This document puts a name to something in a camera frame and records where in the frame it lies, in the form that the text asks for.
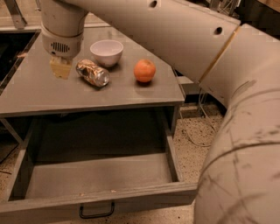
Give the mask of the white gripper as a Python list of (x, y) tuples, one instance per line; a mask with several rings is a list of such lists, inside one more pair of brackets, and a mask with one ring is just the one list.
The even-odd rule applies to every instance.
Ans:
[(50, 59), (52, 73), (67, 80), (73, 62), (71, 59), (81, 51), (84, 24), (41, 24), (41, 31), (43, 47), (53, 55)]

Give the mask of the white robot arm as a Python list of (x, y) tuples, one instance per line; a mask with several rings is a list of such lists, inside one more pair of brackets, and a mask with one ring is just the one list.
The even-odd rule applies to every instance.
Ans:
[(186, 75), (227, 113), (203, 165), (195, 224), (280, 224), (280, 43), (185, 0), (40, 0), (67, 41), (88, 13)]

